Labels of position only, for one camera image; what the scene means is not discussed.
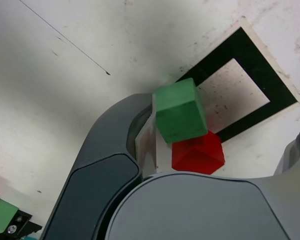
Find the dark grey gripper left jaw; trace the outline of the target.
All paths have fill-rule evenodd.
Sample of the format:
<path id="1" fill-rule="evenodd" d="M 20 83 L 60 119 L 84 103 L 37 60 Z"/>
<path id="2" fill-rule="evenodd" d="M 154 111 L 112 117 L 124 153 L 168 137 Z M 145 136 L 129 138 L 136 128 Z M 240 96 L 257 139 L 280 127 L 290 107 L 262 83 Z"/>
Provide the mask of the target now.
<path id="1" fill-rule="evenodd" d="M 152 95 L 128 96 L 93 124 L 41 235 L 103 240 L 116 208 L 143 181 L 135 139 L 152 113 Z"/>

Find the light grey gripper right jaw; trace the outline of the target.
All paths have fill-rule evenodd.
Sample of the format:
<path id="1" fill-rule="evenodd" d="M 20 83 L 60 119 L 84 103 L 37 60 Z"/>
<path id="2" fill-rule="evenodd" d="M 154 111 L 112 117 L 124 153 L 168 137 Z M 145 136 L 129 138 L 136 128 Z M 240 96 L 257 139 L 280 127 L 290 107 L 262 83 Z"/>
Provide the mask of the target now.
<path id="1" fill-rule="evenodd" d="M 300 133 L 272 176 L 160 173 L 115 210 L 107 240 L 300 240 Z"/>

